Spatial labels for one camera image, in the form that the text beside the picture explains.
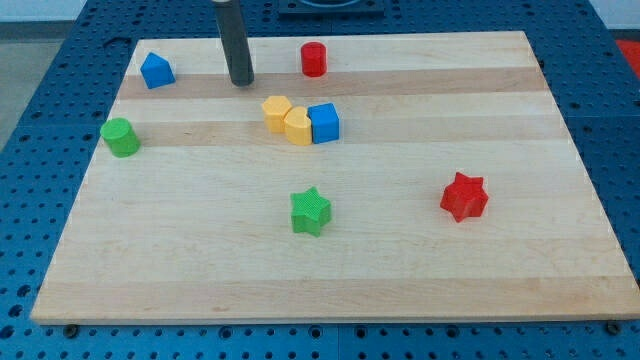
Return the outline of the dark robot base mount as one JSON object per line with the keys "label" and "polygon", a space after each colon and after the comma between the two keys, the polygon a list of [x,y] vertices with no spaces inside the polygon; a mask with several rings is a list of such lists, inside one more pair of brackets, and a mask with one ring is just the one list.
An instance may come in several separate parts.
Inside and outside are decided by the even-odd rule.
{"label": "dark robot base mount", "polygon": [[279,18],[383,15],[384,0],[278,0]]}

